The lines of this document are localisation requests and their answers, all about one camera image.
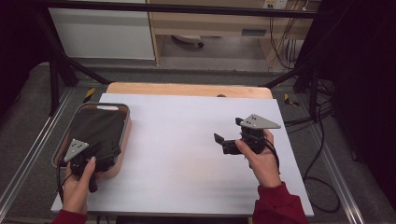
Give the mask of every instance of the wooden table edge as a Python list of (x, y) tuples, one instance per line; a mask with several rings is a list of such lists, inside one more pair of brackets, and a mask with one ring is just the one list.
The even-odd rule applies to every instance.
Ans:
[(220, 86), (176, 83), (113, 82), (108, 85), (106, 93), (213, 97), (223, 95), (233, 98), (273, 99), (273, 95), (268, 88), (239, 85)]

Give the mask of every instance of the red sleeve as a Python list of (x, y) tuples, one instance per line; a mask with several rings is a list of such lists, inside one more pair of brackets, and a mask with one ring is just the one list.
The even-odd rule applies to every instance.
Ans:
[(259, 186), (258, 191), (253, 223), (308, 223), (300, 197), (289, 194), (284, 182), (276, 188)]
[(51, 222), (51, 224), (84, 224), (86, 221), (87, 215), (67, 212), (61, 209), (58, 216)]

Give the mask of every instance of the metal rail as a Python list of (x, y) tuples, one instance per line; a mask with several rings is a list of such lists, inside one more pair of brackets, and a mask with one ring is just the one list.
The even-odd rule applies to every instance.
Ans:
[[(298, 97), (299, 97), (299, 101), (302, 102), (303, 110), (305, 114), (309, 115), (306, 99), (301, 97), (300, 95)], [(322, 133), (320, 132), (320, 128), (318, 124), (311, 125), (311, 130), (313, 131), (319, 146)], [(355, 200), (353, 199), (352, 193), (349, 190), (347, 182), (345, 181), (343, 175), (341, 174), (341, 171), (338, 168), (338, 165), (335, 162), (335, 159), (333, 158), (329, 147), (327, 146), (326, 143), (323, 144), (324, 145), (323, 145), (323, 151), (321, 157), (324, 163), (326, 164), (330, 178), (332, 179), (332, 183), (334, 184), (334, 188), (337, 191), (341, 204), (343, 205), (346, 211), (346, 216), (351, 224), (363, 224), (364, 223), (363, 216), (361, 215), (361, 211), (359, 207), (356, 205)]]
[(24, 181), (26, 180), (26, 178), (29, 175), (30, 171), (32, 170), (33, 166), (35, 165), (35, 161), (37, 160), (38, 156), (40, 155), (41, 149), (46, 144), (53, 128), (55, 127), (56, 123), (59, 120), (59, 117), (64, 112), (66, 102), (67, 102), (71, 92), (72, 92), (72, 89), (66, 90), (64, 92), (64, 94), (60, 100), (60, 106), (59, 106), (58, 110), (55, 112), (55, 114), (52, 117), (49, 117), (47, 119), (46, 124), (44, 125), (40, 134), (36, 138), (35, 142), (33, 143), (32, 147), (30, 148), (29, 152), (26, 154), (26, 157), (24, 158), (23, 162), (21, 163), (18, 171), (12, 177), (6, 190), (4, 191), (3, 195), (1, 196), (1, 198), (0, 198), (0, 223), (2, 223), (3, 219), (6, 217), (8, 209), (14, 202)]

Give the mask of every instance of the person's left hand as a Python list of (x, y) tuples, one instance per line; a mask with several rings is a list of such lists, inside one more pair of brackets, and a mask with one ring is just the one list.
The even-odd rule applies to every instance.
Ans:
[(67, 164), (66, 177), (64, 182), (64, 207), (68, 212), (87, 214), (87, 197), (90, 178), (95, 170), (95, 157), (92, 157), (84, 169), (81, 177), (71, 175), (70, 162)]

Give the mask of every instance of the white table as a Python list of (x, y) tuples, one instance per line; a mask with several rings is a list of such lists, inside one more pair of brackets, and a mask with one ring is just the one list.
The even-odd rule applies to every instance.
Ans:
[[(132, 130), (119, 174), (98, 181), (89, 212), (109, 215), (251, 217), (258, 181), (243, 155), (223, 155), (214, 133), (239, 138), (234, 119), (256, 113), (282, 125), (272, 130), (281, 178), (313, 216), (276, 100), (104, 94), (130, 107)], [(59, 197), (51, 208), (57, 212)]]

